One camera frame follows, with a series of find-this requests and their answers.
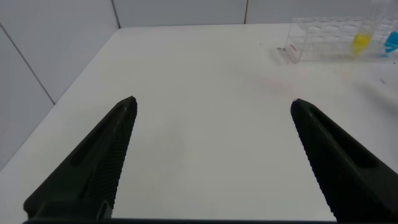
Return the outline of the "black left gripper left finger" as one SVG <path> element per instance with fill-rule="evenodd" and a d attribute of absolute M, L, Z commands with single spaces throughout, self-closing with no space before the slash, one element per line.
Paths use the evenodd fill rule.
<path fill-rule="evenodd" d="M 109 218 L 136 116 L 133 96 L 117 103 L 26 199 L 28 218 Z"/>

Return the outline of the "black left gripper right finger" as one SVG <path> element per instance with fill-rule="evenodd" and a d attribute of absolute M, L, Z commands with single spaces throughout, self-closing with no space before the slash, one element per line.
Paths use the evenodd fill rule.
<path fill-rule="evenodd" d="M 397 173 L 315 105 L 290 106 L 298 136 L 338 222 L 396 222 Z"/>

